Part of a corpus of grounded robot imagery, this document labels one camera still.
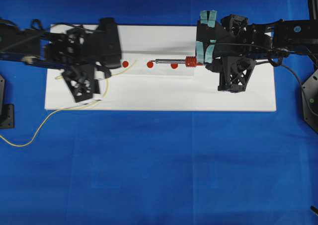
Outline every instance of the black mounting bracket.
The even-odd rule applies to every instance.
[[[309,104],[311,109],[318,113],[318,70],[316,70],[305,83],[303,83],[303,89],[305,94],[307,95],[307,100],[309,100]],[[306,99],[303,95],[303,115],[305,122],[318,133],[318,116],[312,114],[309,110]]]
[[[14,106],[3,104],[5,80],[0,75],[0,129],[14,128]]]

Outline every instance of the yellow cable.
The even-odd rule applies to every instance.
[[[108,89],[109,89],[109,82],[108,82],[108,79],[106,79],[106,89],[105,89],[105,92],[103,93],[103,97],[106,97],[106,95],[107,95],[107,93],[108,93]],[[90,104],[88,104],[88,105],[76,106],[76,107],[69,107],[69,108],[61,108],[61,109],[55,110],[54,112],[51,112],[51,113],[43,120],[43,122],[40,124],[40,126],[38,127],[38,129],[36,129],[35,133],[33,134],[32,139],[31,139],[29,142],[25,143],[25,144],[21,144],[21,145],[14,144],[14,143],[8,141],[3,135],[0,135],[0,138],[1,138],[2,140],[4,140],[6,143],[8,143],[9,145],[13,146],[13,147],[25,147],[25,146],[31,144],[31,143],[34,141],[34,139],[35,139],[35,137],[38,135],[40,129],[41,129],[41,128],[43,127],[43,125],[47,122],[47,120],[48,120],[52,115],[54,115],[55,113],[60,112],[60,111],[79,110],[79,109],[87,108],[87,107],[89,107],[89,106],[91,106],[91,105],[94,105],[94,104],[96,104],[96,103],[97,103],[97,101],[94,101],[94,102],[92,102],[92,103],[90,103]]]
[[[125,72],[126,72],[128,69],[130,69],[135,63],[136,63],[136,60],[133,62],[133,64],[132,64],[130,67],[128,67],[127,69],[123,70],[122,72],[117,73],[117,74],[114,74],[114,75],[112,75],[112,76],[121,75],[121,74],[125,73]],[[55,77],[55,79],[62,79],[62,78],[63,78],[63,77],[62,77],[61,75]],[[105,81],[106,81],[106,89],[105,89],[105,92],[103,93],[103,96],[102,96],[103,98],[106,97],[106,95],[107,95],[107,93],[108,93],[108,90],[109,90],[109,81],[108,81],[107,78],[106,78]],[[43,120],[43,122],[40,124],[40,126],[38,127],[38,129],[36,129],[35,133],[33,134],[32,139],[31,139],[29,142],[25,143],[25,144],[21,144],[21,145],[14,144],[14,143],[8,141],[3,135],[0,135],[0,138],[1,138],[2,140],[4,140],[6,143],[8,143],[9,145],[13,146],[13,147],[25,147],[25,146],[31,144],[31,143],[34,141],[34,139],[35,139],[35,137],[38,135],[40,129],[41,129],[41,128],[43,127],[43,125],[47,122],[47,120],[48,120],[52,115],[54,115],[55,113],[60,112],[60,111],[79,110],[79,109],[83,109],[83,108],[90,107],[90,106],[92,106],[92,105],[97,105],[98,103],[100,103],[100,101],[94,101],[94,102],[92,102],[92,103],[90,103],[90,104],[88,104],[88,105],[84,105],[84,106],[75,106],[75,107],[69,107],[69,108],[61,108],[61,109],[58,109],[58,110],[55,110],[55,111],[51,112],[51,113]]]
[[[59,76],[56,76],[55,79],[62,79],[63,76],[62,75],[59,75]]]

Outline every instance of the blue cloth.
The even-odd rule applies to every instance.
[[[307,0],[0,0],[0,9],[22,28],[105,16],[195,25],[205,9],[218,21],[309,18]],[[312,73],[306,57],[284,62],[302,80]],[[1,133],[23,143],[48,114],[46,70],[0,62],[0,74],[16,122]],[[0,224],[317,224],[318,136],[302,120],[293,76],[276,68],[275,82],[274,113],[61,112],[30,146],[1,142]]]

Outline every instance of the metal screw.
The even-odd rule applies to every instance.
[[[295,31],[296,33],[299,33],[299,32],[302,31],[302,28],[301,28],[300,26],[295,26],[295,27],[294,27],[294,31]]]

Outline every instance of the light blue tape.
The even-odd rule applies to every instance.
[[[209,15],[208,26],[214,28],[216,20],[217,20],[217,11],[211,10]]]
[[[207,47],[207,50],[205,51],[205,62],[207,63],[212,63],[212,59],[213,59],[213,50],[214,50],[214,46],[215,45],[209,45]]]
[[[201,24],[208,24],[208,14],[206,10],[200,12],[200,22]]]
[[[195,50],[196,50],[196,57],[197,57],[197,63],[204,63],[204,53],[203,53],[203,43],[200,41],[197,41],[195,43]]]

